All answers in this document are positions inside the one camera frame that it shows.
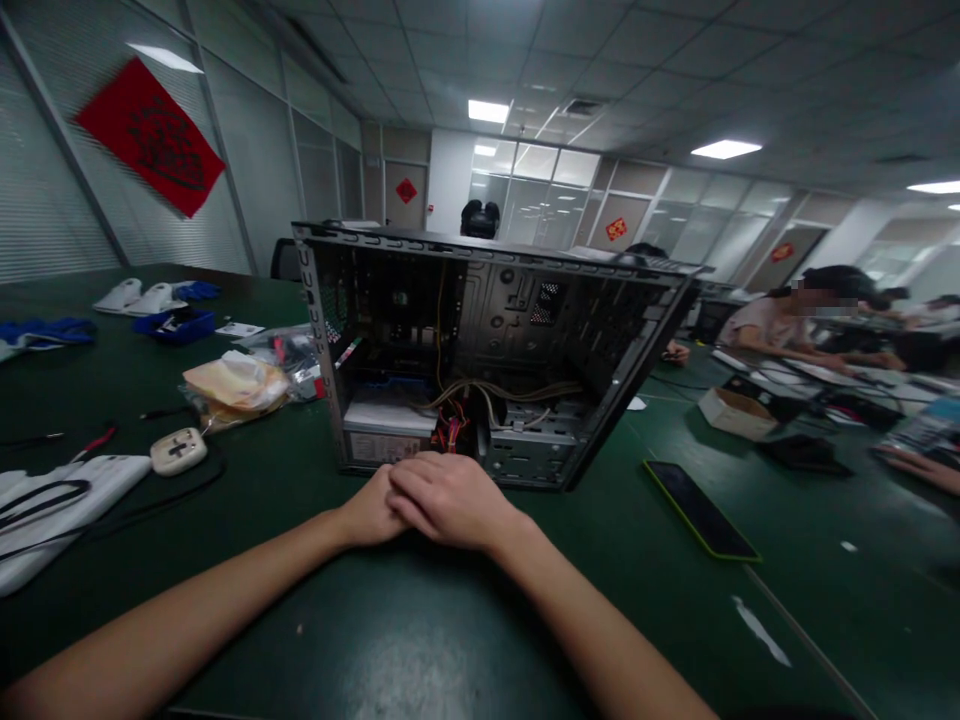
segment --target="ceiling light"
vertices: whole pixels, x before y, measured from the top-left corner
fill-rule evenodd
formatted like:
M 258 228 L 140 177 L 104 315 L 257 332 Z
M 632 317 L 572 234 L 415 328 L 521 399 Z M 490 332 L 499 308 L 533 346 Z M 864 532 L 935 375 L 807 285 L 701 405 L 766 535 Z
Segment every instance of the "ceiling light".
M 151 45 L 134 45 L 133 43 L 127 43 L 137 52 L 141 52 L 149 58 L 153 58 L 161 65 L 166 65 L 168 68 L 173 70 L 184 70 L 186 72 L 192 72 L 199 75 L 203 75 L 203 70 L 198 68 L 189 60 L 184 60 L 182 57 L 176 53 L 172 53 L 169 50 L 164 48 L 153 47 Z
M 942 183 L 929 183 L 927 185 L 911 185 L 907 190 L 916 192 L 928 192 L 934 195 L 949 195 L 950 193 L 960 192 L 960 180 L 949 180 Z
M 697 148 L 690 154 L 703 155 L 704 157 L 712 157 L 716 158 L 717 160 L 729 160 L 737 155 L 746 155 L 748 152 L 756 152 L 762 147 L 763 145 L 743 143 L 739 140 L 721 140 L 720 142 L 713 143 L 713 145 L 706 145 L 702 148 Z
M 485 103 L 479 100 L 470 100 L 467 102 L 467 115 L 471 120 L 486 120 L 487 122 L 502 123 L 510 114 L 509 105 L 498 105 L 497 103 Z

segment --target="cardboard box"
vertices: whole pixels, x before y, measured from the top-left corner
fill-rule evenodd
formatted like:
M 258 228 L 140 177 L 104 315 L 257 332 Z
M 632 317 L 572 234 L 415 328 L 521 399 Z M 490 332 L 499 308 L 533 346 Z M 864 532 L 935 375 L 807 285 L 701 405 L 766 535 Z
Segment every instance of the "cardboard box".
M 763 405 L 723 388 L 708 390 L 697 406 L 713 427 L 754 442 L 777 427 L 777 421 Z

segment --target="computer case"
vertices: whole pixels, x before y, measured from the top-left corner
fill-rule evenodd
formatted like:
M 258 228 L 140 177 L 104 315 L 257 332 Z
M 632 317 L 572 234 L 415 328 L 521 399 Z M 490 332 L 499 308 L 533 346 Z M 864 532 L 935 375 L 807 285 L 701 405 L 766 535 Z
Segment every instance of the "computer case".
M 452 450 L 524 488 L 576 486 L 703 269 L 338 221 L 293 234 L 341 470 Z

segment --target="red paper sign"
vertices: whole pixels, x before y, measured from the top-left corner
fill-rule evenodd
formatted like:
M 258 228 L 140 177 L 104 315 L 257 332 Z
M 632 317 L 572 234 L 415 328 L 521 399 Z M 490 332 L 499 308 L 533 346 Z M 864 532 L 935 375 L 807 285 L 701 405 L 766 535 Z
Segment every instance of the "red paper sign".
M 607 237 L 610 238 L 610 242 L 614 242 L 617 238 L 626 234 L 627 223 L 624 222 L 623 218 L 617 218 L 607 225 Z
M 773 263 L 778 263 L 781 260 L 786 260 L 788 257 L 793 255 L 793 244 L 784 243 L 772 253 L 770 253 L 770 261 Z
M 410 182 L 409 178 L 404 178 L 403 182 L 397 185 L 397 195 L 403 200 L 403 204 L 407 205 L 417 196 L 417 189 L 413 186 L 413 183 Z
M 140 58 L 127 63 L 77 123 L 187 217 L 203 207 L 225 167 Z

